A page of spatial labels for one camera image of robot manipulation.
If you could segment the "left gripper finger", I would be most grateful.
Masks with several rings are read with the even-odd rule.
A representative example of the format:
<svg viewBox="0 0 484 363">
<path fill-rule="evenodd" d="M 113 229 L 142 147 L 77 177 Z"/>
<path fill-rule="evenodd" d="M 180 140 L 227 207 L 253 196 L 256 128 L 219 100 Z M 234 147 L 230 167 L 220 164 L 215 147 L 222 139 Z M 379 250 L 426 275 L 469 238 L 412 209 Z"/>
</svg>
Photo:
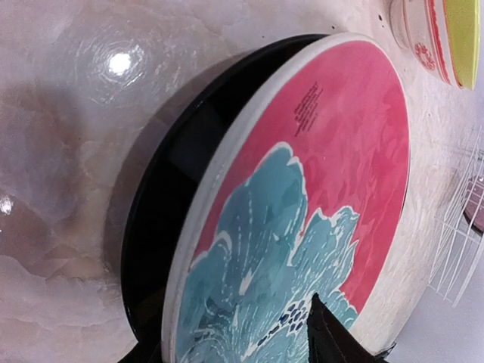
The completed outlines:
<svg viewBox="0 0 484 363">
<path fill-rule="evenodd" d="M 387 363 L 393 346 L 376 355 L 367 351 L 314 293 L 307 319 L 309 362 Z"/>
</svg>

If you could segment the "dark red plate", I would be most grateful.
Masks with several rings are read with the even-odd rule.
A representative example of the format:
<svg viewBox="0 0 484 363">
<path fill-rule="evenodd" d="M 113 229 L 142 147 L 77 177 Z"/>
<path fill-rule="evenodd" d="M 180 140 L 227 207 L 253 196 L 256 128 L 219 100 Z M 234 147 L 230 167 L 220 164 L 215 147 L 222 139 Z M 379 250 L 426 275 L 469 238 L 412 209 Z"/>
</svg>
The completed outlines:
<svg viewBox="0 0 484 363">
<path fill-rule="evenodd" d="M 304 47 L 256 91 L 202 177 L 173 256 L 166 362 L 306 362 L 318 295 L 345 328 L 402 214 L 402 83 L 355 33 Z"/>
</svg>

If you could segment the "black rimmed plate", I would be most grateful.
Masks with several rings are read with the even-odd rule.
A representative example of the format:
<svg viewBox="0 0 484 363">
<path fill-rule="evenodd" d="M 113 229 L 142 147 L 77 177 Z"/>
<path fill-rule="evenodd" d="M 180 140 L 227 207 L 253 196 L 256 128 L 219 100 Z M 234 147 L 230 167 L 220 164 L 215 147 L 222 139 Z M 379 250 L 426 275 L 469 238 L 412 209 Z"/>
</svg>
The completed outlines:
<svg viewBox="0 0 484 363">
<path fill-rule="evenodd" d="M 147 165 L 123 236 L 120 282 L 137 343 L 123 362 L 160 362 L 163 298 L 191 201 L 236 116 L 284 63 L 322 34 L 292 36 L 223 67 L 181 112 Z"/>
</svg>

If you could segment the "white red patterned bowl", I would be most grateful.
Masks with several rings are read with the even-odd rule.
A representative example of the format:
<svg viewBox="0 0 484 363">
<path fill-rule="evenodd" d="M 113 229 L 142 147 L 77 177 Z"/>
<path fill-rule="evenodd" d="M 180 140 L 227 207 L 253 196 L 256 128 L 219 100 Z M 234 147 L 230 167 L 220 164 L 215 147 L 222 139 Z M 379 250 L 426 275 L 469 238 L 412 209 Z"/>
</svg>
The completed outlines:
<svg viewBox="0 0 484 363">
<path fill-rule="evenodd" d="M 435 78 L 461 87 L 451 55 L 444 1 L 392 0 L 389 21 L 400 48 L 410 51 Z"/>
</svg>

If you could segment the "green bowl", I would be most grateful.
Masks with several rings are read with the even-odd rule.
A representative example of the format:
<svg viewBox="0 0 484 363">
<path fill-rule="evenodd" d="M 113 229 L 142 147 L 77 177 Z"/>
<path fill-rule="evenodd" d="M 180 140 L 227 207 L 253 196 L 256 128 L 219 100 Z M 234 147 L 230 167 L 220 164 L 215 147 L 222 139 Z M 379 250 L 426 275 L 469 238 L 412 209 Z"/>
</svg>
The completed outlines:
<svg viewBox="0 0 484 363">
<path fill-rule="evenodd" d="M 453 69 L 458 84 L 469 90 L 476 86 L 480 50 L 480 1 L 444 1 Z"/>
</svg>

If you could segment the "pink dotted plate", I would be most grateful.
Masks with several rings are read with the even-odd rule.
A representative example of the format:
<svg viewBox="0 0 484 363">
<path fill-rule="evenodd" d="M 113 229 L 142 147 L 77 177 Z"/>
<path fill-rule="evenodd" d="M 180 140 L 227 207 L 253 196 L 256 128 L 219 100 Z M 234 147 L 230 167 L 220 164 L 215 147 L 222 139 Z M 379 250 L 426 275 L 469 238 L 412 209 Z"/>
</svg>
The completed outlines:
<svg viewBox="0 0 484 363">
<path fill-rule="evenodd" d="M 464 217 L 473 228 L 483 233 L 483 177 L 474 176 L 468 180 L 464 200 Z"/>
</svg>

